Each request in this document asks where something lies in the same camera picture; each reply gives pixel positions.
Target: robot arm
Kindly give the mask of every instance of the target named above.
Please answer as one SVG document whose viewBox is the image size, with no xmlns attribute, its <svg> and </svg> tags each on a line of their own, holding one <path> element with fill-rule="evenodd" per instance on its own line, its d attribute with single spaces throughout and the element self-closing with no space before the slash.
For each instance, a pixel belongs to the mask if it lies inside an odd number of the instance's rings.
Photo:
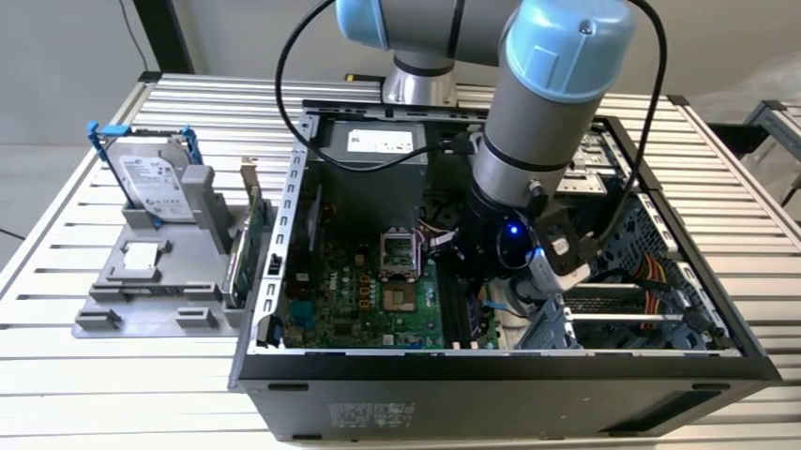
<svg viewBox="0 0 801 450">
<path fill-rule="evenodd" d="M 552 197 L 621 71 L 634 31 L 625 0 L 338 0 L 337 18 L 366 45 L 499 66 L 450 243 L 458 270 L 475 286 L 526 266 L 536 277 L 534 266 L 552 278 L 576 273 L 593 252 Z M 503 261 L 495 250 L 513 246 L 506 230 L 521 222 L 530 242 Z"/>
<path fill-rule="evenodd" d="M 520 4 L 520 0 L 338 0 L 337 21 L 346 37 L 371 47 L 498 66 L 498 43 Z"/>
</svg>

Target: black cable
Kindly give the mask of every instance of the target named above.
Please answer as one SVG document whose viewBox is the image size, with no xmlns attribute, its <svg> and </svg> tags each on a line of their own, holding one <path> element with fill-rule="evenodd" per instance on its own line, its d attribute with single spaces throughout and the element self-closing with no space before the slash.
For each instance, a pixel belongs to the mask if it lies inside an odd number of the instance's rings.
<svg viewBox="0 0 801 450">
<path fill-rule="evenodd" d="M 148 60 L 146 59 L 146 54 L 142 53 L 142 47 L 139 47 L 139 41 L 136 40 L 136 36 L 134 35 L 134 30 L 131 30 L 131 22 L 128 21 L 128 12 L 126 11 L 126 4 L 123 0 L 118 0 L 120 4 L 120 9 L 123 9 L 123 19 L 126 19 L 126 27 L 128 28 L 130 40 L 134 41 L 134 47 L 136 47 L 136 51 L 139 52 L 139 56 L 142 57 L 142 65 L 146 67 L 146 72 L 151 71 L 148 67 Z"/>
<path fill-rule="evenodd" d="M 521 292 L 517 290 L 517 288 L 518 288 L 518 286 L 520 286 L 520 284 L 521 284 L 521 281 L 524 280 L 524 277 L 529 277 L 529 276 L 530 276 L 530 273 L 525 272 L 524 274 L 521 274 L 521 275 L 518 275 L 518 276 L 513 277 L 513 278 L 512 278 L 512 280 L 510 280 L 510 293 L 512 293 L 512 297 L 513 297 L 516 300 L 518 300 L 518 301 L 521 301 L 521 302 L 524 302 L 524 303 L 526 303 L 526 304 L 536 303 L 536 302 L 537 302 L 537 299 L 536 299 L 536 298 L 530 298 L 530 297 L 525 296 L 525 295 L 524 295 L 524 294 L 522 294 L 522 293 L 521 293 Z M 540 293 L 540 290 L 538 290 L 538 289 L 537 289 L 537 287 L 534 286 L 534 283 L 532 283 L 532 284 L 530 284 L 530 287 L 532 287 L 532 288 L 533 288 L 533 289 L 534 289 L 534 290 L 536 290 L 536 291 Z"/>
<path fill-rule="evenodd" d="M 15 239 L 19 239 L 20 241 L 24 241 L 27 239 L 26 236 L 19 235 L 16 232 L 10 232 L 8 230 L 4 230 L 3 228 L 0 228 L 0 233 L 14 237 Z"/>
<path fill-rule="evenodd" d="M 391 166 L 401 164 L 407 159 L 413 159 L 414 157 L 423 155 L 429 152 L 442 151 L 443 146 L 441 144 L 427 145 L 422 148 L 418 148 L 409 152 L 405 156 L 393 159 L 391 161 L 382 162 L 374 166 L 369 167 L 354 167 L 343 164 L 337 159 L 326 155 L 322 149 L 314 145 L 301 134 L 298 128 L 291 122 L 290 115 L 287 114 L 287 108 L 285 106 L 285 93 L 283 93 L 283 81 L 285 81 L 285 66 L 287 65 L 287 58 L 290 57 L 291 47 L 295 44 L 295 41 L 301 37 L 303 30 L 310 25 L 311 21 L 319 14 L 326 10 L 326 8 L 335 2 L 337 0 L 323 0 L 317 7 L 311 9 L 307 13 L 306 17 L 301 20 L 301 23 L 295 26 L 295 29 L 291 31 L 290 38 L 285 43 L 285 48 L 281 51 L 281 56 L 278 57 L 278 65 L 275 66 L 275 105 L 278 106 L 278 113 L 281 114 L 281 118 L 285 121 L 285 125 L 290 130 L 290 133 L 294 135 L 295 139 L 311 150 L 311 152 L 331 165 L 337 166 L 339 169 L 343 169 L 349 172 L 378 172 L 382 171 Z"/>
<path fill-rule="evenodd" d="M 791 204 L 792 201 L 792 197 L 796 195 L 796 192 L 799 191 L 799 189 L 793 188 L 791 189 L 791 192 L 788 192 L 788 195 L 785 196 L 785 198 L 781 201 L 781 207 L 784 208 L 785 206 L 788 206 L 788 204 Z"/>
<path fill-rule="evenodd" d="M 621 218 L 624 207 L 626 206 L 626 199 L 632 194 L 632 188 L 634 181 L 640 177 L 640 168 L 646 155 L 646 143 L 649 142 L 649 134 L 652 133 L 653 117 L 656 115 L 656 108 L 660 103 L 660 95 L 662 93 L 662 84 L 665 84 L 665 74 L 668 72 L 668 36 L 665 34 L 665 25 L 660 19 L 660 15 L 649 4 L 648 0 L 629 0 L 649 17 L 650 23 L 653 24 L 653 31 L 660 46 L 660 64 L 656 71 L 656 79 L 653 81 L 653 92 L 650 94 L 650 105 L 649 111 L 646 112 L 646 119 L 642 124 L 642 133 L 640 134 L 640 145 L 637 146 L 637 157 L 634 158 L 634 167 L 630 171 L 629 180 L 624 187 L 622 197 L 620 204 L 614 208 L 612 213 L 610 222 L 608 223 L 606 229 L 598 234 L 598 247 L 604 248 L 610 240 L 614 233 L 614 227 Z"/>
</svg>

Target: sticker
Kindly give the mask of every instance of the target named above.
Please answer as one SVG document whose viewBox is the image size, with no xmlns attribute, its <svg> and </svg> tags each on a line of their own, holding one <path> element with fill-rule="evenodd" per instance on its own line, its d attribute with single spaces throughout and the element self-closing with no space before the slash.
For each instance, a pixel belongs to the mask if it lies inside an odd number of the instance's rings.
<svg viewBox="0 0 801 450">
<path fill-rule="evenodd" d="M 409 428 L 414 403 L 330 403 L 334 428 Z"/>
<path fill-rule="evenodd" d="M 119 158 L 130 186 L 146 210 L 162 220 L 194 220 L 172 165 L 160 157 Z"/>
<path fill-rule="evenodd" d="M 353 129 L 349 133 L 350 152 L 407 154 L 413 149 L 411 131 Z"/>
</svg>

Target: metal frame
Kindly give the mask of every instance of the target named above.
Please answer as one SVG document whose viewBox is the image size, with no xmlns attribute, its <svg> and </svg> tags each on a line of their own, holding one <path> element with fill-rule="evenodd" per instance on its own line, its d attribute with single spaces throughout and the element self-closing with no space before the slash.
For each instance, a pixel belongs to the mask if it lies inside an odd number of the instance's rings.
<svg viewBox="0 0 801 450">
<path fill-rule="evenodd" d="M 172 0 L 132 0 L 162 72 L 194 73 Z"/>
</svg>

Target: white wall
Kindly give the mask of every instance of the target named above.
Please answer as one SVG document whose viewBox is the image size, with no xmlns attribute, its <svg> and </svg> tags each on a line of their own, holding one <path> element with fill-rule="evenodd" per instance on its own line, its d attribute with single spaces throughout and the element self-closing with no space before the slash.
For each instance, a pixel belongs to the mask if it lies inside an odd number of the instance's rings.
<svg viewBox="0 0 801 450">
<path fill-rule="evenodd" d="M 214 75 L 270 78 L 287 35 L 317 0 L 175 0 L 192 59 Z M 729 88 L 773 58 L 799 49 L 800 0 L 652 0 L 670 38 L 666 91 L 697 96 Z M 656 39 L 645 17 L 616 86 L 645 93 Z M 386 74 L 391 57 L 341 36 L 331 11 L 302 36 L 289 64 L 294 79 L 337 80 L 349 72 Z M 462 65 L 463 83 L 494 82 L 494 70 Z"/>
<path fill-rule="evenodd" d="M 0 2 L 0 64 L 0 144 L 86 143 L 87 122 L 111 119 L 143 71 L 118 1 Z"/>
<path fill-rule="evenodd" d="M 131 0 L 130 18 L 150 65 L 156 64 Z M 174 0 L 198 71 L 270 78 L 287 34 L 317 0 Z M 670 35 L 668 91 L 690 98 L 729 91 L 801 42 L 801 0 L 652 0 Z M 654 64 L 645 21 L 617 92 L 645 93 Z M 142 72 L 115 0 L 0 2 L 0 144 L 84 143 L 88 120 L 107 120 Z M 290 59 L 290 76 L 341 80 L 386 74 L 391 56 L 346 41 L 333 14 L 318 19 Z M 494 82 L 494 69 L 457 67 L 463 83 Z M 758 91 L 781 97 L 776 87 Z"/>
</svg>

